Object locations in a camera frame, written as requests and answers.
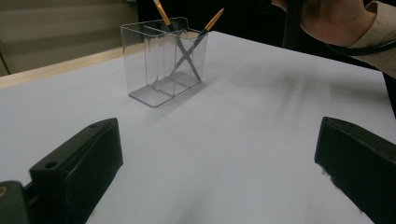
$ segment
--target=pencil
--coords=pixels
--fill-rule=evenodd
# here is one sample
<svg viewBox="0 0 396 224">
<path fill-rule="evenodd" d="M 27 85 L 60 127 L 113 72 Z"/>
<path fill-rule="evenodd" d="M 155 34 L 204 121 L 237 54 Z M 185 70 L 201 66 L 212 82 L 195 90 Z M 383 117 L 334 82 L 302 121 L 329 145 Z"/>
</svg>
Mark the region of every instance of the pencil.
<svg viewBox="0 0 396 224">
<path fill-rule="evenodd" d="M 165 13 L 165 10 L 163 10 L 163 6 L 161 5 L 160 0 L 154 0 L 155 6 L 158 8 L 158 11 L 161 14 L 161 17 L 163 17 L 163 21 L 165 22 L 166 26 L 168 27 L 170 32 L 174 32 L 175 31 L 175 27 L 172 25 L 172 22 L 170 22 L 168 16 Z M 198 71 L 196 70 L 191 58 L 189 57 L 189 54 L 187 54 L 186 49 L 183 46 L 183 43 L 181 43 L 180 39 L 177 36 L 177 44 L 179 45 L 179 48 L 181 50 L 181 52 L 183 53 L 183 57 L 182 58 L 186 58 L 187 61 L 189 62 L 189 64 L 191 65 L 191 69 L 192 72 L 195 74 L 195 77 L 198 80 L 201 80 L 201 78 L 199 77 Z"/>
<path fill-rule="evenodd" d="M 219 19 L 219 17 L 221 16 L 221 14 L 223 13 L 224 8 L 222 8 L 213 18 L 212 20 L 210 20 L 210 22 L 207 23 L 206 27 L 204 28 L 204 30 L 202 30 L 199 34 L 198 34 L 198 38 L 195 40 L 194 45 L 187 50 L 187 54 L 184 54 L 183 57 L 177 62 L 176 68 L 178 68 L 184 60 L 188 58 L 190 58 L 190 55 L 192 54 L 192 51 L 199 45 L 199 43 L 201 43 L 201 41 L 204 39 L 205 35 L 207 34 L 207 32 L 210 31 L 210 29 L 212 29 L 213 25 L 216 23 L 216 21 Z"/>
</svg>

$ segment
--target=human hand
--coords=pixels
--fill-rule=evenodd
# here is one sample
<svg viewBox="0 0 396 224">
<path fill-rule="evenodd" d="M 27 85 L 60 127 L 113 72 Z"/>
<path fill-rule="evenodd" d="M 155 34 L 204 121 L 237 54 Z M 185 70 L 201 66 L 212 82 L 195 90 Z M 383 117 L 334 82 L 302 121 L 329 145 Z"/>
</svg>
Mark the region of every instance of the human hand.
<svg viewBox="0 0 396 224">
<path fill-rule="evenodd" d="M 287 0 L 272 0 L 272 4 L 287 11 Z M 301 27 L 317 40 L 348 47 L 370 29 L 375 16 L 362 0 L 304 0 Z"/>
</svg>

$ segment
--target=pen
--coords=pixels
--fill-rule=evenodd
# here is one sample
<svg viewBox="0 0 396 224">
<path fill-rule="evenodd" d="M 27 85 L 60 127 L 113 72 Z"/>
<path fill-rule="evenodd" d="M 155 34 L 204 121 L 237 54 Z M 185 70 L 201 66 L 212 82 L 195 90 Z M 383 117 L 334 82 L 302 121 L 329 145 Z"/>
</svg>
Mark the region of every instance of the pen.
<svg viewBox="0 0 396 224">
<path fill-rule="evenodd" d="M 169 18 L 166 16 L 165 11 L 163 10 L 163 6 L 161 5 L 160 0 L 154 0 L 155 6 L 158 8 L 158 11 L 160 11 L 161 17 L 163 17 L 163 21 L 165 22 L 166 26 L 168 27 L 168 29 L 171 32 L 175 31 L 175 27 L 172 25 L 172 23 L 169 21 Z M 179 48 L 181 50 L 181 52 L 183 53 L 183 57 L 182 58 L 186 58 L 187 61 L 189 62 L 189 64 L 191 65 L 191 69 L 192 72 L 195 74 L 196 78 L 198 80 L 201 80 L 201 78 L 198 75 L 198 72 L 191 60 L 191 58 L 189 57 L 189 55 L 187 54 L 186 49 L 184 48 L 183 44 L 181 43 L 180 39 L 177 37 L 177 44 L 179 45 Z"/>
</svg>

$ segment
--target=finger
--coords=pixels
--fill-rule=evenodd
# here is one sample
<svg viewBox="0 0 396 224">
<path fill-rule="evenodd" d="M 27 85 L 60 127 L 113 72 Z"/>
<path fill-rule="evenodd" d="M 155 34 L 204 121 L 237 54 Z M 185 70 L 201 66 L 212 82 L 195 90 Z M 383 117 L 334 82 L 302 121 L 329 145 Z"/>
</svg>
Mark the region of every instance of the finger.
<svg viewBox="0 0 396 224">
<path fill-rule="evenodd" d="M 276 7 L 282 8 L 284 11 L 286 11 L 288 9 L 288 4 L 284 0 L 272 0 L 271 4 Z"/>
</svg>

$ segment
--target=black cable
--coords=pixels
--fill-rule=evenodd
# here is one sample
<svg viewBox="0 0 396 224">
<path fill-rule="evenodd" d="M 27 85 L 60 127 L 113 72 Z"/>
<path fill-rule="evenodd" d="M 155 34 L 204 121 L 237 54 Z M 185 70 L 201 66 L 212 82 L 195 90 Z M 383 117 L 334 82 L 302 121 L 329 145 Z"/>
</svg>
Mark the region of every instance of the black cable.
<svg viewBox="0 0 396 224">
<path fill-rule="evenodd" d="M 378 46 L 372 46 L 368 48 L 363 48 L 363 49 L 347 49 L 343 47 L 338 47 L 335 45 L 331 44 L 326 44 L 327 48 L 330 49 L 331 51 L 344 55 L 344 56 L 363 56 L 363 55 L 369 55 L 369 54 L 376 54 L 383 52 L 388 49 L 392 49 L 396 47 L 396 39 L 392 40 L 388 43 L 378 45 Z"/>
<path fill-rule="evenodd" d="M 288 0 L 282 43 L 284 49 L 297 49 L 303 3 L 304 0 Z"/>
</svg>

